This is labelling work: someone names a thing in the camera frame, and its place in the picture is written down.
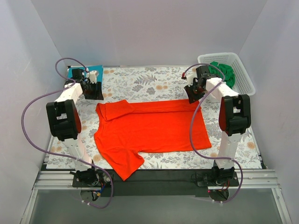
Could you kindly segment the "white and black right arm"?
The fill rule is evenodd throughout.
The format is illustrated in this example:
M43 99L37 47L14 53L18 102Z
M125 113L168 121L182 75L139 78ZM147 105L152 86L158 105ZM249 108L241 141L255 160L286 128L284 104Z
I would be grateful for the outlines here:
M220 103L218 122L222 131L217 157L205 157L214 161L213 167L202 176L195 175L195 181L200 187L215 184L225 188L230 181L237 179L235 154L242 135L251 125L250 98L232 90L225 82L225 74L217 66L198 63L194 67L196 74L182 73L182 79L187 81L184 89L189 103L203 103L209 95L213 95Z

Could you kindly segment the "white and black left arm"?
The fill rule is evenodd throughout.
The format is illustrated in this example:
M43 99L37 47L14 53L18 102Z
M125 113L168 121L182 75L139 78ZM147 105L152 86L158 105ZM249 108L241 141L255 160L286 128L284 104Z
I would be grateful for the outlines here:
M97 169L91 166L93 161L83 145L80 136L82 126L75 103L81 95L86 99L103 99L98 75L97 70L71 69L71 77L64 84L65 90L54 102L46 105L52 136L57 137L70 156L75 158L76 172L72 175L90 187L98 185L100 178Z

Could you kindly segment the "orange t shirt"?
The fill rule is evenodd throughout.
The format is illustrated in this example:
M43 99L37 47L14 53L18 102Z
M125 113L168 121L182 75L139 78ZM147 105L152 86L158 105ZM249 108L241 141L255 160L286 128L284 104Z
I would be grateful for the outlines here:
M211 148L198 103L187 99L129 103L121 100L97 104L99 128L94 134L101 156L122 180L127 180L143 163L142 153L167 153ZM191 143L190 125L194 124Z

